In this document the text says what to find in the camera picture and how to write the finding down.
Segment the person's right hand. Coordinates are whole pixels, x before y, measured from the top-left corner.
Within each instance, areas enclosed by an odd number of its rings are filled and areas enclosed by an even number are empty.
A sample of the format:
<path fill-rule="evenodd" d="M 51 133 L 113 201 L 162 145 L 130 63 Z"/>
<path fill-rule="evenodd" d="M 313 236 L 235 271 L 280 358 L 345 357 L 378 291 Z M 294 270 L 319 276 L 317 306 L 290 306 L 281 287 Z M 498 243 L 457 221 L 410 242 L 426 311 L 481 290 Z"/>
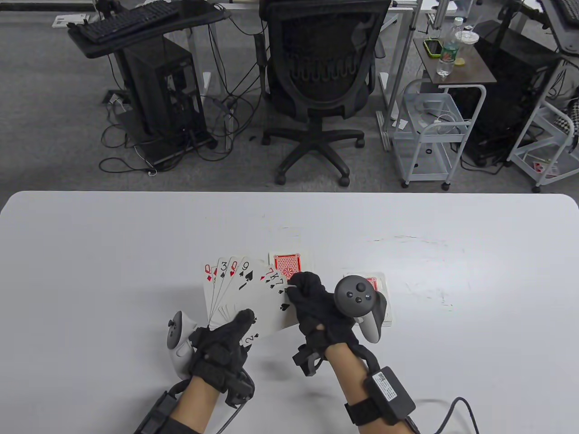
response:
<path fill-rule="evenodd" d="M 338 310 L 333 293 L 325 289 L 318 275 L 295 273 L 288 285 L 287 296 L 295 307 L 299 329 L 308 347 L 323 354 L 332 345 L 359 344 L 353 332 L 353 318 Z"/>

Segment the person's left hand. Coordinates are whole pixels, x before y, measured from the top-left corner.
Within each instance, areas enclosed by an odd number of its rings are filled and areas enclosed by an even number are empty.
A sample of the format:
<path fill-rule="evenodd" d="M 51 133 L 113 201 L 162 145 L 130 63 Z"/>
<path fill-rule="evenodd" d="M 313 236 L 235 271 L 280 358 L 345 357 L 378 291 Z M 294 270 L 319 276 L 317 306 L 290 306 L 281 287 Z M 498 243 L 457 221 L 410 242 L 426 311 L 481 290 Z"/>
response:
<path fill-rule="evenodd" d="M 255 385 L 243 368 L 248 350 L 241 341 L 254 320 L 253 310 L 244 309 L 225 325 L 214 330 L 202 327 L 192 333 L 190 341 L 195 353 L 188 366 L 189 374 L 204 380 L 220 393 L 251 398 Z"/>

